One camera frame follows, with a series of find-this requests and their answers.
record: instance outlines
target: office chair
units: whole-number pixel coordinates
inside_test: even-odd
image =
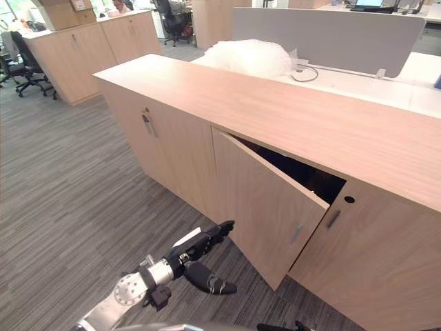
[[[191,15],[189,13],[174,15],[168,0],[153,0],[153,4],[159,14],[164,17],[164,28],[170,36],[170,38],[164,40],[164,45],[167,45],[167,42],[172,40],[173,47],[176,47],[176,42],[179,39],[186,39],[187,43],[190,43],[191,37],[183,36],[182,33],[184,27],[192,20]]]
[[[130,10],[133,10],[133,3],[130,0],[123,0],[123,3],[125,4],[125,6],[127,8],[129,8]]]
[[[17,31],[11,32],[12,40],[17,45],[17,48],[20,51],[21,58],[23,59],[23,64],[26,69],[25,78],[26,82],[22,83],[17,86],[15,89],[15,92],[19,94],[19,97],[23,96],[23,91],[28,88],[29,86],[38,86],[40,87],[40,90],[43,92],[43,95],[46,97],[47,93],[46,91],[53,89],[54,87],[52,85],[49,85],[48,87],[43,87],[40,82],[46,81],[49,82],[48,78],[44,74],[44,71],[40,68],[40,65],[38,64],[37,60],[34,58],[34,55],[32,55],[31,51],[28,48],[28,45],[26,45],[26,42],[23,40],[23,37],[21,34]],[[33,76],[34,74],[43,74],[43,78],[35,79]],[[52,97],[54,100],[57,99],[56,91],[54,90],[54,93],[52,94]]]
[[[8,53],[0,54],[0,72],[5,75],[0,79],[0,87],[4,81],[12,79],[17,85],[20,83],[15,80],[15,77],[24,77],[26,68],[22,63],[14,62]]]

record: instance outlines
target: person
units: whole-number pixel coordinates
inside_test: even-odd
[[[123,0],[113,0],[113,6],[115,6],[120,14],[124,12],[131,12],[131,10],[125,5]]]

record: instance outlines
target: gray partition panel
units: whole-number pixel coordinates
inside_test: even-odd
[[[234,8],[233,40],[280,44],[311,64],[396,77],[425,20],[391,14],[303,9]]]

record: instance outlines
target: cabinet top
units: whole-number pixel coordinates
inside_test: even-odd
[[[150,13],[151,10],[133,10],[130,12],[124,12],[123,14],[120,14],[118,16],[115,17],[103,17],[103,18],[97,18],[96,22],[94,23],[89,23],[89,24],[83,24],[80,26],[73,26],[71,28],[67,28],[67,29],[62,29],[62,30],[57,30],[57,31],[51,31],[51,30],[44,30],[44,31],[38,31],[38,32],[29,32],[23,35],[23,38],[25,39],[37,39],[37,38],[41,38],[44,36],[49,36],[49,35],[54,35],[60,32],[72,32],[75,31],[77,29],[81,29],[81,28],[85,28],[88,26],[93,26],[95,24],[100,24],[103,22],[109,22],[109,21],[113,21],[113,20],[117,20],[117,19],[121,19],[123,17],[128,17],[128,16],[133,16],[133,15],[137,15],[137,14],[145,14],[145,13]]]
[[[149,54],[94,76],[441,212],[441,120]]]

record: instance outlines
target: laptop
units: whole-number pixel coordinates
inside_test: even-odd
[[[357,0],[356,5],[351,8],[353,12],[368,12],[381,8],[383,0]]]

